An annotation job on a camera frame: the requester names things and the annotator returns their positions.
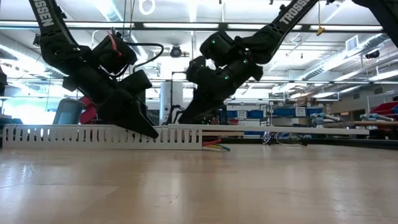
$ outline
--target ceiling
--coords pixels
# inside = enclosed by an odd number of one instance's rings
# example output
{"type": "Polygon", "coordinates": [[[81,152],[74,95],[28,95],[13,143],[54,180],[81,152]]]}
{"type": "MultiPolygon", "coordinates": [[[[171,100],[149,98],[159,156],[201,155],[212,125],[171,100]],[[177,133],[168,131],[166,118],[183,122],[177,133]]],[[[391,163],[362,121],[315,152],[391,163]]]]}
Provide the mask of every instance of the ceiling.
{"type": "MultiPolygon", "coordinates": [[[[137,22],[192,22],[192,23],[261,23],[267,24],[278,15],[281,4],[288,4],[290,1],[277,1],[273,5],[269,5],[269,0],[224,0],[223,4],[219,4],[217,0],[154,0],[155,8],[152,13],[146,15],[152,5],[149,0],[143,2],[140,7],[140,1],[134,0],[57,0],[58,4],[64,10],[68,19],[66,21],[86,21],[86,22],[108,22],[103,11],[114,7],[118,11],[121,19],[123,19],[124,8],[126,3],[126,27],[129,26],[131,18],[131,6],[134,5],[132,13],[132,21],[137,22]]],[[[322,25],[334,26],[379,26],[378,21],[371,12],[361,6],[355,5],[350,0],[337,1],[334,4],[326,5],[325,1],[320,3],[320,13],[318,7],[314,7],[312,11],[300,21],[300,25],[306,24],[316,25],[319,23],[318,17],[322,25]]],[[[1,21],[34,21],[35,17],[26,0],[2,0],[0,5],[0,23],[1,21]]],[[[321,36],[317,36],[315,30],[313,32],[297,32],[293,31],[287,35],[280,49],[275,54],[273,60],[264,65],[263,80],[292,80],[295,77],[291,71],[302,72],[310,67],[322,63],[324,59],[345,49],[346,41],[359,35],[361,38],[370,38],[374,33],[353,32],[352,30],[343,30],[342,27],[336,32],[326,32],[321,36]]],[[[167,29],[167,30],[138,30],[133,28],[132,35],[138,42],[154,42],[163,44],[166,49],[170,49],[173,45],[180,45],[183,51],[188,52],[194,57],[200,55],[198,51],[201,43],[203,43],[209,35],[214,31],[191,31],[167,29]]],[[[38,29],[15,29],[12,27],[1,27],[0,35],[11,39],[24,49],[32,50],[40,54],[40,49],[34,46],[33,39],[39,33],[38,29]]],[[[106,35],[105,30],[95,32],[95,28],[87,30],[71,30],[73,37],[81,45],[91,46],[97,45],[106,35]]],[[[238,31],[228,31],[231,37],[241,36],[247,37],[253,35],[254,32],[240,29],[238,31]]],[[[151,52],[157,53],[157,48],[143,48],[145,52],[151,55],[151,52]]],[[[388,56],[396,53],[396,46],[390,42],[386,42],[380,47],[381,56],[388,56]]],[[[170,79],[172,71],[181,71],[187,67],[189,58],[170,58],[169,56],[160,57],[151,64],[151,68],[160,67],[160,71],[148,68],[149,75],[152,79],[170,79]]],[[[333,71],[340,72],[341,75],[355,71],[362,66],[375,63],[376,60],[365,60],[361,62],[361,58],[356,57],[347,60],[342,65],[333,68],[333,71]]],[[[391,66],[396,61],[389,62],[381,66],[391,66]]],[[[31,85],[48,85],[43,79],[33,82],[30,80],[27,84],[31,85]]],[[[268,92],[275,84],[252,83],[250,90],[245,93],[245,97],[258,98],[258,89],[268,92]]]]}

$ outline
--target green wire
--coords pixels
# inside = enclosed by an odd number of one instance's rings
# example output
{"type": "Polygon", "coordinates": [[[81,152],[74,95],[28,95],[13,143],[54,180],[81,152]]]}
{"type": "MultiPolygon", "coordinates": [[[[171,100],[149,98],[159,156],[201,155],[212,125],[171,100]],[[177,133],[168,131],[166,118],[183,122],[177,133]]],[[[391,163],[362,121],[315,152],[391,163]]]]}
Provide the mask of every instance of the green wire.
{"type": "Polygon", "coordinates": [[[230,148],[228,148],[228,147],[226,147],[226,146],[222,146],[222,145],[219,145],[219,144],[214,144],[215,146],[219,146],[219,147],[222,147],[223,149],[225,149],[225,150],[227,150],[227,151],[231,151],[231,149],[230,148]]]}

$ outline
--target chair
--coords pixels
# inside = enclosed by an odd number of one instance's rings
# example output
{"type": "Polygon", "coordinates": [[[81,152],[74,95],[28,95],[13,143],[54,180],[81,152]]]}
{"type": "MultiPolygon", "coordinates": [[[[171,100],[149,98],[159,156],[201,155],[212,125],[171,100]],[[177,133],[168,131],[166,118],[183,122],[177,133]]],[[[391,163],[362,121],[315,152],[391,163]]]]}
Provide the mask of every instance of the chair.
{"type": "Polygon", "coordinates": [[[81,112],[85,107],[86,105],[78,100],[61,100],[53,124],[79,124],[81,112]]]}

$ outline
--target air vent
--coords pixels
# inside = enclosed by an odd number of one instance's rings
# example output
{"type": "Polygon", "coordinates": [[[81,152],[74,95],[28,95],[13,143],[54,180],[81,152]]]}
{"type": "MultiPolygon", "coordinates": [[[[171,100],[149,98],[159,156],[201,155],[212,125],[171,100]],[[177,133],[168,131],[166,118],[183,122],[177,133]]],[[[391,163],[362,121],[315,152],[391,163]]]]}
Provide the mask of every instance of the air vent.
{"type": "Polygon", "coordinates": [[[379,87],[379,88],[374,90],[374,94],[375,95],[378,95],[378,94],[381,94],[381,93],[383,93],[383,87],[379,87]]]}
{"type": "Polygon", "coordinates": [[[356,50],[359,45],[358,35],[346,41],[346,51],[356,50]]]}
{"type": "Polygon", "coordinates": [[[354,93],[354,100],[359,99],[359,97],[360,97],[359,93],[354,93]]]}

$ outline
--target security camera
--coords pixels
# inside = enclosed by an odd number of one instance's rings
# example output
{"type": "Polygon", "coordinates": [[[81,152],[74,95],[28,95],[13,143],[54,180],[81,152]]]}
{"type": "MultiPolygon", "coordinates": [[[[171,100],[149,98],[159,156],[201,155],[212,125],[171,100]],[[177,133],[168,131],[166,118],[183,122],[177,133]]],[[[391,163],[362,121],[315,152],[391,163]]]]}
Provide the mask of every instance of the security camera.
{"type": "Polygon", "coordinates": [[[182,55],[182,50],[179,45],[174,45],[170,51],[170,56],[172,58],[179,58],[182,55]]]}

